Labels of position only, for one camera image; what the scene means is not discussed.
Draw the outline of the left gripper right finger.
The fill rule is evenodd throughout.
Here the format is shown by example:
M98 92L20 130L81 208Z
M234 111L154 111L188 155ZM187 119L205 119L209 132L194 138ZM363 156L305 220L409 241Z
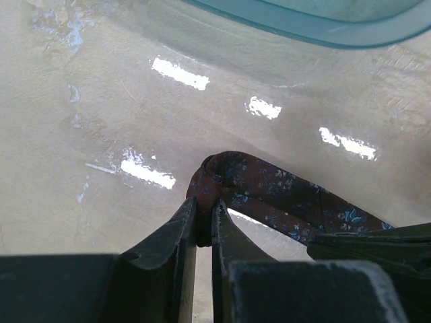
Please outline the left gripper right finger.
M275 259L234 224L223 201L213 208L211 241L213 321L256 322L263 281L253 269Z

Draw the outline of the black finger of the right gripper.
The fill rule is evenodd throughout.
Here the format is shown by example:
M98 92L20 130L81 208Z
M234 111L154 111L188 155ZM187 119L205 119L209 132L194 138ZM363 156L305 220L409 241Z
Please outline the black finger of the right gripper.
M410 322L430 321L430 224L360 234L322 234L307 246L313 260L366 260L390 276Z

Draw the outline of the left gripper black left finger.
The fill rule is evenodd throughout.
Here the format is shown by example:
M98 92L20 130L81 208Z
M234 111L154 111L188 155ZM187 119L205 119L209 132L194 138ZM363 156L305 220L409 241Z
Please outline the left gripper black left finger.
M191 322L196 261L196 200L122 253L107 293L108 322Z

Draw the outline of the dark patterned necktie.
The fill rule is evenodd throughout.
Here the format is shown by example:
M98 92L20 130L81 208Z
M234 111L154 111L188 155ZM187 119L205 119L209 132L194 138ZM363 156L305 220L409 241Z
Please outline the dark patterned necktie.
M211 246L211 218L219 202L303 245L319 234L392 229L323 187L239 151L207 157L186 196L197 200L199 247Z

